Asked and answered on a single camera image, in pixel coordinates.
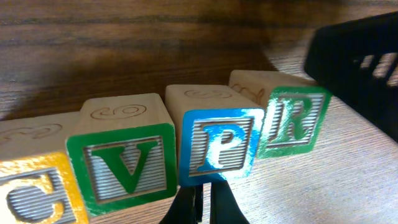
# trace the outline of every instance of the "black object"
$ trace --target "black object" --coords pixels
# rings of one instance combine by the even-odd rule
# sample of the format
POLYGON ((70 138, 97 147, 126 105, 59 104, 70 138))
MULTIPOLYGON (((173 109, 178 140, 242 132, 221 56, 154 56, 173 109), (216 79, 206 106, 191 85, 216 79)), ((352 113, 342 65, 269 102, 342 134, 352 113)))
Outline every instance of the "black object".
POLYGON ((210 224, 247 224, 227 181, 211 184, 210 224))
POLYGON ((203 185, 180 188, 160 224, 197 224, 203 215, 203 185))
POLYGON ((304 70, 398 142, 398 87, 388 85, 398 56, 384 75, 373 74, 382 56, 393 52, 398 52, 398 12, 318 29, 304 70), (372 60, 363 67, 366 56, 372 60))

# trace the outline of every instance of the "wooden block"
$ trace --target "wooden block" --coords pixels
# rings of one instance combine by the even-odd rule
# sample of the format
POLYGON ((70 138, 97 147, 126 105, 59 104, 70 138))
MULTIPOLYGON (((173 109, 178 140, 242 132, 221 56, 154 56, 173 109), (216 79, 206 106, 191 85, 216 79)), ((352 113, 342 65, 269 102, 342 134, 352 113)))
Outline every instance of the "wooden block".
POLYGON ((91 99, 67 149, 92 216, 175 195, 174 124, 158 94, 91 99))
POLYGON ((65 150, 79 112, 0 123, 1 223, 88 223, 65 150))
POLYGON ((223 85, 169 85, 182 187, 250 174, 264 110, 223 85))
POLYGON ((258 158, 313 149, 331 94, 314 81, 280 72, 234 70, 229 86, 266 111, 258 158))

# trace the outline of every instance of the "green letter v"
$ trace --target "green letter v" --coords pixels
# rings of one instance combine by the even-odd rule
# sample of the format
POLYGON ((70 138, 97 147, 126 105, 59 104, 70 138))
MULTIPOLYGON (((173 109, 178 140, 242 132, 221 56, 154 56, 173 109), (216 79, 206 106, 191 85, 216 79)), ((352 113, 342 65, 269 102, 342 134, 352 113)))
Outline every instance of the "green letter v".
POLYGON ((111 147, 107 149, 98 149, 93 151, 91 154, 93 156, 99 156, 102 158, 109 169, 112 171, 114 176, 120 182, 120 184, 124 187, 127 193, 134 193, 141 172, 144 168, 145 162, 147 160, 149 151, 157 146, 156 141, 143 142, 137 144, 137 148, 140 150, 140 155, 138 158, 138 163, 136 168, 134 169, 134 173, 131 175, 126 165, 124 164, 121 154, 124 152, 123 146, 111 147))

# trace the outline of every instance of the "green frame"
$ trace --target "green frame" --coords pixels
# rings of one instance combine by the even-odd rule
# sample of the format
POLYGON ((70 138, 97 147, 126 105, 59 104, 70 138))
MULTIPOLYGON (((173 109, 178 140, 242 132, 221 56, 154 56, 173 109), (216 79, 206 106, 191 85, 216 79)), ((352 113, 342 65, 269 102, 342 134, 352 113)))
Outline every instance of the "green frame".
POLYGON ((256 157, 259 159, 265 159, 270 157, 289 156, 294 154, 310 152, 313 149, 315 142, 317 141, 318 133, 320 131, 322 122, 325 118, 331 96, 332 94, 328 90, 320 86, 300 86, 300 87, 280 86, 275 88, 269 97, 266 118, 264 120, 262 136, 260 139, 260 145, 256 157), (311 93, 324 93, 325 100, 323 101, 322 108, 320 109, 318 121, 316 122, 316 125, 313 129, 313 137, 311 138, 309 144, 301 146, 267 148, 269 130, 272 127, 272 119, 274 118, 275 114, 275 110, 273 109, 276 108, 279 96, 285 94, 294 95, 294 94, 311 94, 311 93))
POLYGON ((67 140, 66 145, 81 194, 83 195, 87 210, 92 217, 172 197, 177 193, 175 129, 174 126, 169 123, 72 136, 67 140), (90 145, 127 141, 149 136, 162 136, 166 171, 166 190, 113 202, 97 203, 88 173, 88 166, 84 158, 83 148, 90 145))

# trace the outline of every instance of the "blue frame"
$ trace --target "blue frame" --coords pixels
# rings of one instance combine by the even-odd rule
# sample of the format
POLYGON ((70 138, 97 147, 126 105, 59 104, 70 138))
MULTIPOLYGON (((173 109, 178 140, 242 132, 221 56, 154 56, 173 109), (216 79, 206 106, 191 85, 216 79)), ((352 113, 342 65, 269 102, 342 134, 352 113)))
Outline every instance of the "blue frame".
POLYGON ((182 187, 205 184, 214 181, 230 180, 247 177, 253 167, 254 156, 257 152, 262 125, 264 123, 264 109, 262 108, 234 108, 234 109, 212 109, 212 110, 191 110, 183 117, 182 140, 178 157, 179 184, 182 187), (189 176, 189 166, 192 150, 192 127, 196 120, 210 118, 253 118, 251 137, 244 161, 239 170, 229 170, 220 173, 189 176))

